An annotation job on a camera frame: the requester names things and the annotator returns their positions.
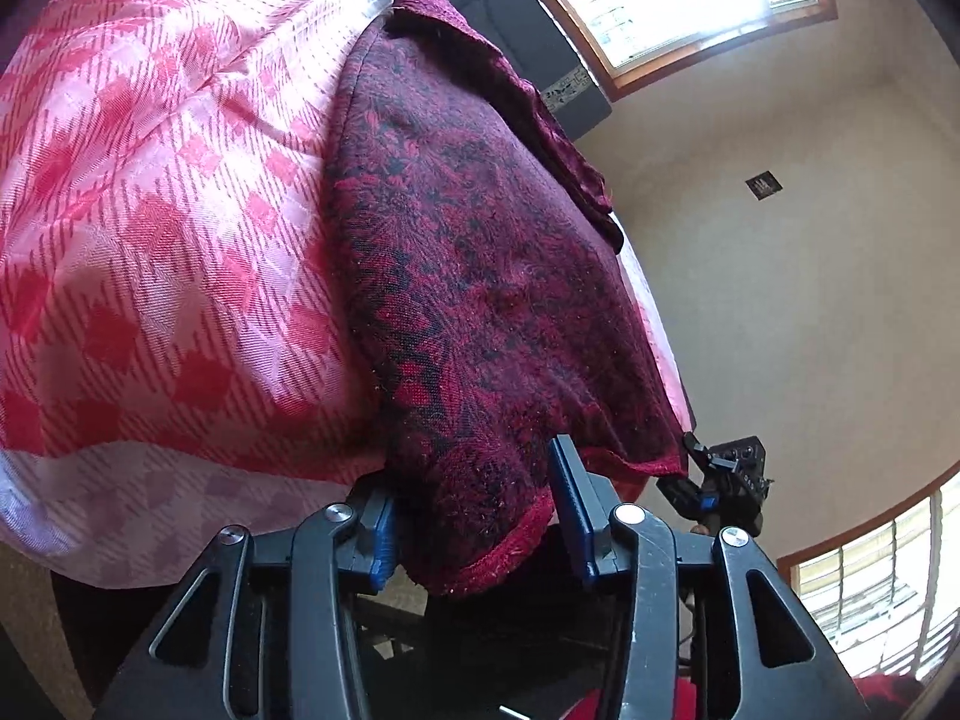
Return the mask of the dark grey upholstered headboard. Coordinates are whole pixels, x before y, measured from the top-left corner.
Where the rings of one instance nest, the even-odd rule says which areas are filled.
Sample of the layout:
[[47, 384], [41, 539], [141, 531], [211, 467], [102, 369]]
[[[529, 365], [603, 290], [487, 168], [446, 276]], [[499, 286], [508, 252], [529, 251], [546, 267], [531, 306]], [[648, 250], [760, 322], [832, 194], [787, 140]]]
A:
[[569, 138], [586, 135], [610, 115], [607, 96], [540, 0], [451, 0], [451, 4], [540, 91]]

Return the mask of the wooden framed side window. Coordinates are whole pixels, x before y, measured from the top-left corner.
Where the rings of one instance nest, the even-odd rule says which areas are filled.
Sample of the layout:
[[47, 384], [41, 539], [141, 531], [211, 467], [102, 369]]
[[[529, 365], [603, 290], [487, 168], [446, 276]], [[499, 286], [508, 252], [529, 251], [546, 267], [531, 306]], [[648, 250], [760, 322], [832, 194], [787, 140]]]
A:
[[926, 683], [958, 644], [958, 479], [786, 574], [851, 676]]

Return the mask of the dark red floral garment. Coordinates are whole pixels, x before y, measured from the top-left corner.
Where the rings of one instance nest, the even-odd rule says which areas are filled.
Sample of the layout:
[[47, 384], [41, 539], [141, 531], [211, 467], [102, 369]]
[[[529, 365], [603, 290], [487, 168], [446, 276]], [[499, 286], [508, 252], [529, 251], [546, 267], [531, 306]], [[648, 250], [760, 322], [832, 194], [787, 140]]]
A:
[[449, 0], [394, 0], [361, 33], [331, 137], [329, 260], [415, 582], [470, 595], [526, 561], [556, 436], [633, 488], [685, 470], [604, 179]]

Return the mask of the pink checked bed sheet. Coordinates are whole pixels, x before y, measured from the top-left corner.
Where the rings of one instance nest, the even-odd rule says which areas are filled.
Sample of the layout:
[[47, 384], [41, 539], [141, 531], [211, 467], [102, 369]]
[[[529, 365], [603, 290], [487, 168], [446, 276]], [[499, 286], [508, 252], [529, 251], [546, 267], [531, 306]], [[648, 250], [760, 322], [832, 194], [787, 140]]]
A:
[[293, 527], [387, 470], [320, 200], [345, 60], [393, 1], [2, 0], [12, 548], [98, 589], [166, 585], [226, 523]]

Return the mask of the dark wall switch plate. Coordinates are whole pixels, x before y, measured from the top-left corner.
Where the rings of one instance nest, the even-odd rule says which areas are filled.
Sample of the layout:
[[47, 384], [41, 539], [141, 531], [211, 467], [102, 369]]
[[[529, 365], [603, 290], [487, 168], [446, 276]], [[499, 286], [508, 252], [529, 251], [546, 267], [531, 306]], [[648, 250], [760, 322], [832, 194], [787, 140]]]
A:
[[750, 177], [745, 181], [745, 185], [759, 202], [773, 197], [775, 193], [782, 190], [782, 183], [773, 176], [771, 171], [763, 171], [761, 174]]

